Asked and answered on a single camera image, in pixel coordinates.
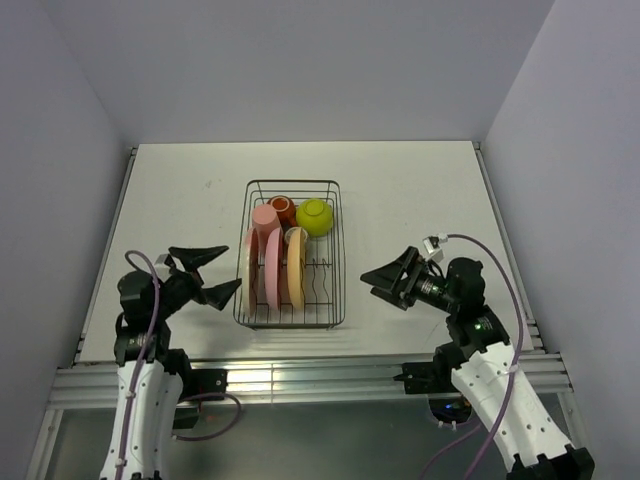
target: white table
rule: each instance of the white table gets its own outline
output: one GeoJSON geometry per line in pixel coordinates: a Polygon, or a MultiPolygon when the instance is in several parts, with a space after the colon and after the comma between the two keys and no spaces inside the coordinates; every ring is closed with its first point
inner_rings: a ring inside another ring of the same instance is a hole
{"type": "MultiPolygon", "coordinates": [[[[229,245],[202,269],[209,283],[235,278],[242,205],[256,178],[332,179],[345,218],[346,317],[329,331],[253,331],[223,312],[186,306],[169,320],[171,347],[192,359],[278,359],[432,353],[449,341],[445,314],[417,304],[407,312],[369,293],[360,274],[388,263],[428,234],[465,233],[487,244],[509,274],[507,255],[470,142],[331,142],[142,145],[131,171],[95,302],[81,362],[113,360],[116,284],[130,270],[124,252],[152,259],[172,245],[229,245]]],[[[515,338],[507,289],[490,258],[452,240],[445,259],[481,260],[485,296],[515,338]]],[[[525,329],[525,350],[532,348],[525,329]]]]}

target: wire dish rack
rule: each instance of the wire dish rack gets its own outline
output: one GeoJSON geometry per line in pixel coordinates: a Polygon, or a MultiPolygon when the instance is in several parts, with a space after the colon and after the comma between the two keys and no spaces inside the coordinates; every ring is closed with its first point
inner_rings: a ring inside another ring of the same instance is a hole
{"type": "Polygon", "coordinates": [[[306,242],[305,308],[296,310],[287,287],[286,245],[280,274],[280,310],[269,307],[264,289],[264,258],[258,260],[257,278],[252,288],[257,295],[255,313],[249,317],[242,308],[242,292],[235,294],[233,317],[237,323],[252,329],[329,329],[340,325],[345,316],[344,228],[340,185],[333,180],[252,180],[247,184],[240,227],[237,278],[240,278],[244,236],[251,226],[251,212],[271,197],[285,195],[296,204],[310,198],[326,201],[333,210],[333,228],[322,237],[309,237],[306,242]]]}

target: red cup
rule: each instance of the red cup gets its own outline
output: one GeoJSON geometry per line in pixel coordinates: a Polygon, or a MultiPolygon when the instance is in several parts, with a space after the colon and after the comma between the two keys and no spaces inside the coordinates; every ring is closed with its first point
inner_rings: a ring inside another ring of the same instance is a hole
{"type": "Polygon", "coordinates": [[[253,213],[251,214],[251,223],[253,224],[253,228],[258,232],[258,247],[260,254],[264,256],[269,235],[271,235],[271,232],[276,228],[282,228],[280,220],[278,220],[278,212],[268,203],[258,205],[253,209],[253,213]]]}
{"type": "Polygon", "coordinates": [[[296,222],[296,206],[289,197],[278,195],[277,197],[270,198],[267,203],[276,209],[278,219],[283,228],[298,226],[296,222]]]}

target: pink plate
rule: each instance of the pink plate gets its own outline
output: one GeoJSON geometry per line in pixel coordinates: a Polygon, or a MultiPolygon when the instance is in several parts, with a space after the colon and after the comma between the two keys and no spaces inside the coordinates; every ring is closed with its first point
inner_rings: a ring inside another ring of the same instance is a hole
{"type": "Polygon", "coordinates": [[[251,227],[242,246],[242,307],[245,315],[252,317],[256,311],[258,288],[258,232],[251,227]]]}
{"type": "Polygon", "coordinates": [[[264,258],[264,288],[267,303],[280,310],[280,268],[282,266],[282,229],[276,228],[269,235],[264,258]]]}

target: white backdrop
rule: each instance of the white backdrop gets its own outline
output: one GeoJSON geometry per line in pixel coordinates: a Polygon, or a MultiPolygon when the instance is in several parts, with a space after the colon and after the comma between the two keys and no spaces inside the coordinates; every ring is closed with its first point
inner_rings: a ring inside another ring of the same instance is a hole
{"type": "Polygon", "coordinates": [[[37,2],[0,2],[0,64],[0,478],[14,480],[73,358],[126,154],[37,2]]]}
{"type": "Polygon", "coordinates": [[[485,153],[545,341],[560,348],[602,478],[640,451],[640,8],[557,0],[485,153]]]}
{"type": "Polygon", "coordinates": [[[482,140],[552,0],[41,0],[132,143],[482,140]]]}

